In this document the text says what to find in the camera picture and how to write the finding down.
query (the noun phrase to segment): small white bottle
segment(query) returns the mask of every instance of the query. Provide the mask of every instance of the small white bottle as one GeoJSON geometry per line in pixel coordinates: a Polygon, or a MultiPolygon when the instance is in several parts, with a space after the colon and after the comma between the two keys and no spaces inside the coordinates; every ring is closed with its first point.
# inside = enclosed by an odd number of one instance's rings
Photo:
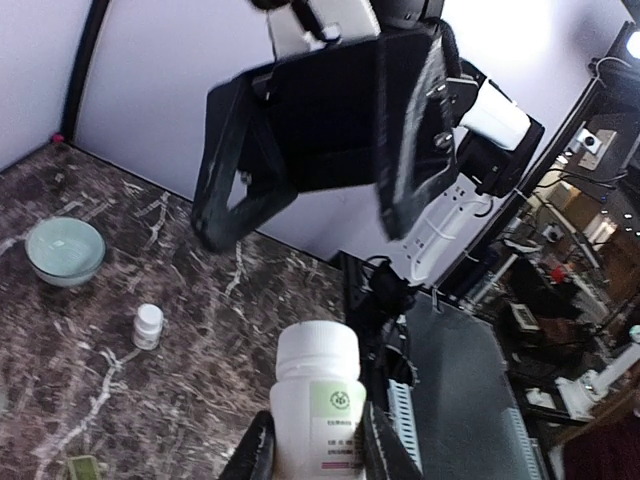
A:
{"type": "Polygon", "coordinates": [[[278,480],[364,479],[358,338],[330,321],[298,323],[278,340],[271,413],[278,480]]]}
{"type": "Polygon", "coordinates": [[[133,343],[141,350],[153,350],[160,342],[160,334],[164,325],[162,310],[155,305],[140,305],[133,322],[133,343]]]}

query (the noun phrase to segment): marble table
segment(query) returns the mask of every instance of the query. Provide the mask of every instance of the marble table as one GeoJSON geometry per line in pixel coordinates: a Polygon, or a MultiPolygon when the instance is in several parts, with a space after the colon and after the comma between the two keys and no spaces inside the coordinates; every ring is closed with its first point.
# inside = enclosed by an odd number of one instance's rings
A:
{"type": "Polygon", "coordinates": [[[267,407],[279,333],[342,317],[341,274],[257,234],[212,255],[190,204],[64,144],[0,173],[0,479],[65,478],[95,455],[105,479],[215,479],[267,407]],[[88,221],[107,242],[98,275],[39,280],[24,239],[38,221],[88,221]],[[141,303],[167,323],[131,343],[141,303]]]}

